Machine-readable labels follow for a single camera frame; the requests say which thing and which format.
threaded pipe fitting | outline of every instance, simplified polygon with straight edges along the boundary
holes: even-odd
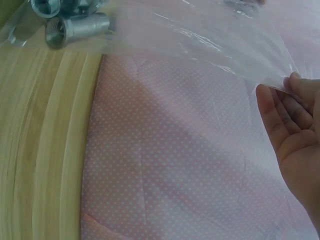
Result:
[[[61,49],[69,43],[106,34],[110,20],[104,13],[89,16],[61,16],[50,19],[45,27],[45,41],[51,49]]]
[[[61,0],[30,0],[33,11],[42,18],[50,19],[60,11]]]

pink polka dot fabric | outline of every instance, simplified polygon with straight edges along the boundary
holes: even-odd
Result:
[[[293,58],[315,64],[315,39],[292,40],[286,24],[277,28]],[[318,239],[281,177],[255,87],[199,61],[106,56],[84,162],[82,240]]]

clear plastic bag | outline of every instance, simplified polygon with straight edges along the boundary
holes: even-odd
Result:
[[[49,46],[117,55],[156,53],[206,61],[237,76],[276,88],[282,87],[284,76],[297,70],[264,8],[254,0],[98,3],[103,5],[99,13],[87,11],[81,16],[68,16],[60,11],[57,16],[45,19],[35,13],[31,3],[25,2],[2,29],[0,39],[24,47]],[[86,29],[88,18],[101,18],[103,14],[108,17],[107,30],[87,34],[90,26],[99,28],[98,20],[93,20]],[[48,36],[52,26],[56,28],[54,37]],[[50,40],[65,43],[54,47]]]

wooden surface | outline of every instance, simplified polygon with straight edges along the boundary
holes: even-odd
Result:
[[[0,29],[24,0],[0,0]]]
[[[0,47],[0,240],[79,240],[100,54]]]

